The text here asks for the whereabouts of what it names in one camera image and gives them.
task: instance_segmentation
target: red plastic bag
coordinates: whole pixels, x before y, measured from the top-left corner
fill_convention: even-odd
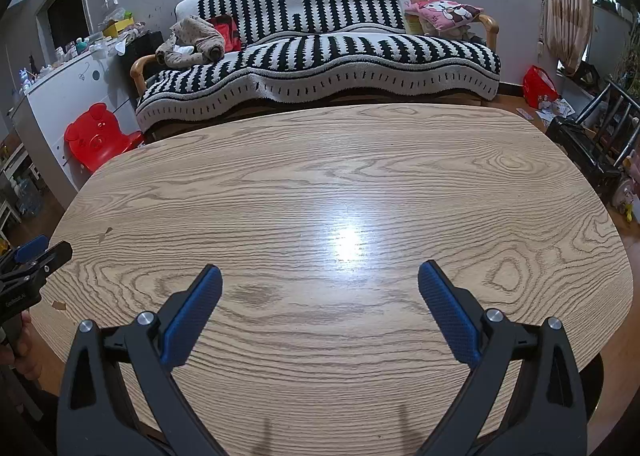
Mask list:
[[[549,75],[546,74],[545,70],[536,66],[530,67],[529,71],[524,75],[522,90],[524,99],[535,109],[546,108],[547,105],[551,105],[551,102],[560,98],[556,91],[556,86]]]
[[[242,49],[238,25],[231,15],[218,15],[217,17],[212,17],[207,22],[211,23],[225,39],[225,53],[240,51]]]

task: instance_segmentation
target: white cabinet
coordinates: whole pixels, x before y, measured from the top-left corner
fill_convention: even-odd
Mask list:
[[[124,133],[138,131],[125,81],[117,57],[85,53],[31,87],[12,114],[31,160],[65,208],[90,175],[65,146],[66,126],[92,104],[104,102]]]

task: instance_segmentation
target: clothing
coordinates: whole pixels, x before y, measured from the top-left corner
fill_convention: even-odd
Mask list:
[[[194,46],[193,54],[174,51],[174,46]],[[160,65],[172,70],[217,62],[225,56],[225,39],[212,24],[190,15],[171,26],[171,35],[156,50]]]

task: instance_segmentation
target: black and white blanket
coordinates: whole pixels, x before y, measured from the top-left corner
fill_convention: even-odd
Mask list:
[[[495,96],[500,59],[469,42],[404,34],[398,0],[185,0],[178,18],[231,12],[242,52],[188,71],[162,71],[136,111],[158,121],[213,118],[245,100],[319,100],[354,87],[405,95],[466,89]]]

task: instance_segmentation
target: wood grain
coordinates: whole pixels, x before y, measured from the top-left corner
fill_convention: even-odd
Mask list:
[[[640,387],[640,225],[627,223],[617,210],[609,215],[625,245],[634,277],[634,301],[625,321],[600,352],[604,385],[598,407],[589,421],[588,451],[591,453],[612,431]]]
[[[74,257],[33,314],[63,359],[70,325],[127,323],[220,267],[222,299],[174,376],[231,455],[414,453],[467,374],[417,291],[426,259],[511,319],[559,316],[580,367],[632,301],[591,187],[495,108],[318,108],[167,139],[100,168],[61,239]]]

